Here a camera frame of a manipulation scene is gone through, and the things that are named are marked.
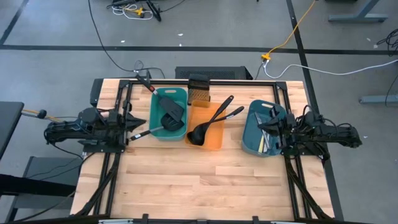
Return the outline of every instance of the orange plastic bin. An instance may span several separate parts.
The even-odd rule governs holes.
[[[193,131],[199,124],[209,121],[220,106],[221,103],[193,100],[190,108],[190,116],[188,118],[187,133]],[[225,110],[217,118],[223,116],[225,116]],[[224,121],[219,121],[209,126],[205,136],[205,143],[202,146],[193,145],[188,140],[187,135],[185,135],[185,143],[202,149],[217,150],[221,149],[223,145],[223,134]]]

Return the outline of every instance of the cable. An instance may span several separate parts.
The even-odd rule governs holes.
[[[55,205],[53,205],[53,206],[51,206],[51,207],[49,207],[49,208],[46,208],[45,210],[42,210],[41,212],[38,212],[38,213],[36,213],[36,214],[34,214],[34,215],[31,215],[31,216],[28,216],[28,217],[25,217],[25,218],[21,218],[21,219],[18,219],[18,220],[14,220],[14,221],[12,221],[12,222],[8,222],[7,224],[11,224],[11,223],[14,223],[14,222],[26,221],[26,220],[29,220],[29,219],[34,218],[34,217],[36,217],[36,216],[39,216],[39,215],[41,215],[41,214],[43,214],[43,213],[45,213],[45,212],[48,212],[49,210],[51,210],[51,209],[53,209],[53,208],[55,208],[55,207],[57,207],[57,206],[59,206],[59,205],[65,203],[65,202],[66,202],[70,197],[72,197],[72,195],[74,195],[75,193],[76,193],[76,191],[72,192],[70,195],[68,195],[68,196],[67,196],[65,199],[63,199],[61,202],[56,203]]]
[[[180,1],[179,3],[177,3],[176,5],[174,5],[174,6],[170,7],[170,8],[168,8],[168,9],[161,10],[160,12],[167,12],[167,11],[169,11],[170,9],[173,9],[173,8],[177,7],[178,5],[180,5],[180,4],[183,3],[183,2],[185,2],[185,0]]]
[[[260,67],[259,67],[259,69],[257,70],[257,75],[256,75],[256,77],[254,78],[254,80],[257,80],[257,77],[259,76],[259,73],[260,73],[260,69],[261,69],[261,67],[262,67],[262,64],[263,64],[263,63],[260,64]]]
[[[23,113],[23,112],[21,113],[21,115],[28,116],[28,117],[31,117],[31,118],[38,118],[35,115],[27,114],[27,113]],[[59,118],[77,118],[77,117],[74,117],[74,116],[60,116],[60,117],[43,118],[43,119],[50,120],[50,121],[54,121],[53,119],[57,119],[57,121],[54,121],[54,122],[59,122],[58,121]]]
[[[138,6],[135,5],[135,4],[129,4],[129,5],[125,6],[125,7],[114,7],[114,6],[112,6],[112,12],[113,12],[113,14],[115,14],[115,15],[117,15],[117,16],[124,15],[124,17],[126,17],[126,18],[128,18],[128,19],[150,20],[150,19],[152,19],[152,18],[154,17],[154,14],[153,14],[151,11],[143,11],[143,12],[142,12],[143,14],[145,14],[146,12],[150,13],[150,14],[151,14],[150,18],[129,17],[129,16],[126,14],[126,11],[127,11],[127,12],[134,12],[134,11],[137,10],[137,9],[138,9]]]
[[[92,10],[91,10],[91,3],[90,3],[90,0],[87,0],[87,2],[88,2],[88,10],[89,10],[89,12],[90,12],[91,20],[93,21],[93,25],[94,25],[94,28],[95,28],[95,32],[97,33],[98,40],[99,40],[99,42],[100,42],[100,44],[101,44],[101,47],[102,47],[102,49],[104,50],[105,54],[109,57],[109,59],[112,61],[112,63],[113,63],[115,66],[117,66],[119,69],[121,69],[121,70],[123,70],[123,71],[125,71],[125,72],[135,72],[135,73],[137,73],[137,71],[139,71],[139,70],[128,70],[128,69],[125,69],[125,68],[120,67],[120,66],[113,60],[113,58],[110,56],[110,54],[108,53],[108,51],[106,51],[106,49],[105,49],[105,47],[104,47],[104,44],[102,43],[100,33],[98,32],[97,25],[95,24],[95,20],[94,20],[94,17],[93,17],[93,12],[92,12]],[[164,75],[162,69],[160,69],[160,68],[151,67],[151,68],[142,68],[141,70],[150,70],[150,69],[160,70],[160,71],[162,72],[163,77],[165,77],[165,75]]]
[[[331,123],[332,125],[333,125],[333,127],[335,127],[335,130],[336,130],[336,133],[335,133],[335,135],[337,136],[337,134],[338,134],[338,130],[337,130],[337,125],[332,121],[332,120],[330,120],[330,119],[328,119],[328,118],[323,118],[325,121],[329,121],[329,123]]]
[[[27,110],[27,109],[23,109],[22,111],[25,111],[25,112],[28,112],[28,113],[33,113],[33,114],[39,114],[40,113],[40,112],[35,111],[35,110]],[[54,121],[61,121],[61,120],[59,120],[59,119],[57,119],[56,117],[53,117],[53,116],[46,116],[44,119],[49,119],[49,120],[54,120]]]
[[[52,175],[52,176],[50,176],[50,177],[45,177],[45,178],[40,179],[40,180],[47,180],[47,179],[50,179],[50,178],[52,178],[52,177],[58,177],[58,176],[60,176],[60,175],[62,175],[62,174],[64,174],[64,173],[66,173],[66,172],[69,172],[69,171],[71,171],[71,170],[74,170],[74,169],[76,169],[76,168],[79,168],[79,167],[81,167],[81,166],[87,161],[88,158],[90,158],[90,157],[91,157],[92,155],[94,155],[94,154],[95,154],[95,153],[91,153],[89,156],[87,156],[85,159],[83,159],[83,161],[81,162],[81,164],[78,165],[78,166],[72,167],[71,169],[65,170],[65,171],[63,171],[63,172],[61,172],[61,173],[59,173],[59,174]]]
[[[299,116],[299,117],[296,118],[296,122],[298,122],[298,127],[297,127],[297,129],[300,129],[300,128],[303,126],[304,117],[305,117],[305,110],[306,110],[307,108],[310,108],[310,110],[313,111],[313,109],[312,109],[312,107],[311,107],[310,105],[305,105],[305,106],[304,106],[303,114],[302,114],[301,116]]]
[[[339,124],[338,127],[343,126],[343,125],[348,125],[350,128],[353,128],[353,126],[350,123],[342,123],[342,124]]]
[[[56,147],[57,149],[59,149],[59,150],[63,151],[63,152],[66,152],[66,153],[68,153],[68,154],[71,154],[71,155],[77,156],[77,157],[79,157],[80,159],[83,159],[81,156],[79,156],[79,155],[78,155],[78,154],[76,154],[76,153],[73,153],[73,152],[70,152],[70,151],[66,151],[66,150],[64,150],[64,149],[61,149],[60,147],[56,146],[55,144],[51,144],[51,145],[52,145],[52,146],[54,146],[54,147]]]
[[[398,29],[393,30],[385,39],[380,40],[377,45],[386,43],[388,56],[392,57],[394,54],[398,52]],[[397,37],[395,42],[392,43],[391,39]]]
[[[312,148],[311,147],[308,147],[306,144],[304,144],[304,143],[298,143],[298,145],[301,145],[301,146],[303,146],[303,147],[305,147],[308,151],[310,151],[314,156],[317,156],[319,159],[321,159],[322,160],[322,156],[325,154],[324,152],[325,152],[325,150],[323,149],[323,147],[321,148],[321,149],[319,149],[319,147],[318,147],[318,149],[321,151],[321,155],[318,155],[316,152],[314,152],[314,150],[312,150]]]
[[[351,75],[351,74],[358,73],[358,72],[362,72],[362,71],[365,71],[365,70],[368,70],[368,69],[379,68],[379,67],[383,67],[383,66],[386,66],[386,65],[390,65],[390,64],[395,63],[395,62],[398,62],[398,60],[393,60],[393,61],[391,61],[391,62],[384,63],[384,64],[381,64],[381,65],[374,65],[374,66],[370,66],[370,67],[362,68],[362,69],[359,69],[359,70],[356,70],[356,71],[353,71],[353,72],[346,72],[346,73],[326,72],[326,71],[318,70],[318,69],[315,69],[315,68],[306,67],[306,66],[303,66],[303,65],[291,64],[291,65],[289,65],[288,67],[286,67],[285,70],[284,70],[280,75],[278,75],[277,77],[273,77],[273,76],[270,76],[270,75],[267,73],[267,65],[268,65],[268,63],[269,63],[269,60],[266,60],[266,64],[264,65],[264,72],[266,73],[266,75],[267,75],[269,78],[277,79],[277,78],[280,78],[282,75],[284,75],[284,73],[285,73],[290,67],[296,66],[296,67],[307,68],[307,69],[312,70],[312,71],[321,72],[321,73],[325,73],[325,74],[329,74],[329,75]]]
[[[30,179],[30,178],[35,177],[35,176],[38,176],[38,175],[49,174],[49,173],[51,173],[51,172],[52,172],[53,170],[55,170],[55,169],[68,166],[69,164],[71,164],[71,163],[72,163],[73,161],[75,161],[76,159],[77,159],[77,157],[75,157],[74,159],[72,159],[71,161],[69,161],[68,163],[66,163],[65,165],[56,166],[56,167],[54,167],[53,169],[50,169],[50,170],[47,171],[47,172],[41,172],[41,173],[34,174],[34,175],[32,175],[32,176],[30,176],[30,177],[26,177],[26,178]]]
[[[159,70],[163,76],[164,79],[166,79],[166,76],[164,75],[162,69],[160,68],[156,68],[156,67],[149,67],[149,68],[144,68],[144,62],[142,62],[141,60],[136,60],[136,62],[134,63],[134,72],[139,73],[139,71],[144,71],[144,70]]]
[[[392,81],[391,86],[390,86],[390,88],[389,88],[388,91],[387,91],[386,99],[384,100],[384,106],[386,106],[386,107],[388,107],[388,106],[387,106],[387,98],[388,98],[388,95],[390,94],[390,91],[391,91],[392,86],[393,86],[394,83],[397,81],[397,78],[398,78],[398,74],[396,75],[394,81]]]
[[[268,51],[268,53],[266,53],[265,55],[261,55],[261,57],[262,57],[264,60],[271,60],[271,52],[273,52],[274,50],[278,49],[279,47],[285,46],[285,45],[289,42],[290,38],[292,38],[294,32],[297,30],[297,28],[299,27],[300,23],[303,21],[304,17],[311,11],[312,7],[313,7],[314,4],[315,4],[315,1],[316,1],[316,0],[314,0],[314,1],[312,2],[311,6],[308,8],[308,10],[304,13],[304,15],[303,15],[303,16],[301,17],[301,19],[298,21],[298,23],[296,24],[296,26],[294,27],[292,33],[288,36],[288,38],[286,39],[286,41],[285,41],[283,44],[274,47],[273,49],[271,49],[270,51]]]

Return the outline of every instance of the butcher block tabletop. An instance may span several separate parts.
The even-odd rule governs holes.
[[[104,79],[98,108],[113,108],[118,84],[119,79]],[[307,104],[303,83],[286,84],[292,112],[300,116]],[[186,85],[154,86],[187,89]],[[191,147],[184,140],[160,141],[152,135],[130,142],[121,155],[112,218],[141,218],[148,213],[149,218],[156,219],[252,220],[252,216],[258,216],[260,220],[294,220],[284,157],[256,157],[241,148],[250,103],[275,102],[272,87],[250,85],[250,81],[247,85],[210,86],[212,102],[222,103],[229,95],[234,95],[234,100],[227,114],[240,106],[245,110],[225,121],[220,150]],[[133,85],[131,114],[148,122],[131,136],[148,129],[151,96],[144,86]],[[71,214],[82,209],[96,190],[103,157],[96,153],[83,164]],[[301,159],[308,191],[333,217],[321,160],[316,156]],[[297,189],[296,193],[300,216],[304,217],[302,197]],[[103,194],[102,213],[107,194],[108,188]]]

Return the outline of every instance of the yellow extension cord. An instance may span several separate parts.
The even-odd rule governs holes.
[[[22,111],[25,111],[25,112],[28,112],[28,113],[33,113],[33,114],[39,114],[38,111],[34,111],[34,110],[25,110],[25,109],[23,109]],[[62,120],[60,120],[60,119],[58,119],[58,118],[55,118],[55,117],[53,117],[53,116],[46,116],[46,118],[51,119],[51,120],[53,120],[53,121],[58,121],[58,122],[61,122],[61,121],[62,121]]]
[[[274,47],[273,49],[271,49],[268,53],[266,53],[266,54],[264,54],[264,55],[261,55],[261,58],[262,58],[263,60],[271,60],[271,52],[273,52],[275,49],[278,49],[279,47],[283,47],[283,46],[285,46],[285,45],[287,44],[287,42],[290,40],[290,38],[292,38],[294,32],[295,32],[295,31],[297,30],[297,28],[299,27],[301,21],[303,21],[304,17],[311,11],[311,9],[312,9],[312,7],[313,7],[314,4],[315,4],[315,0],[314,0],[314,2],[312,2],[311,6],[308,8],[308,10],[304,13],[304,15],[303,15],[303,16],[301,17],[301,19],[298,21],[298,23],[297,23],[297,25],[294,27],[292,33],[289,35],[289,37],[286,39],[286,41],[285,41],[283,44],[281,44],[281,45],[279,45],[279,46],[276,46],[276,47]]]

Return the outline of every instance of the black spatula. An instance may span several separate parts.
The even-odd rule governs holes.
[[[162,123],[160,127],[136,134],[135,136],[131,137],[130,140],[134,141],[136,139],[139,139],[141,137],[144,137],[145,135],[148,135],[150,133],[153,133],[161,129],[166,129],[168,131],[176,131],[184,126],[183,121],[175,121],[169,114],[165,114],[160,120],[160,122]]]
[[[184,113],[184,108],[180,105],[176,104],[172,99],[167,96],[160,96],[156,91],[155,87],[149,84],[146,80],[144,80],[139,75],[136,75],[136,78],[139,82],[141,82],[149,91],[151,91],[155,96],[159,99],[159,105],[169,114],[174,120],[181,121],[182,114]]]

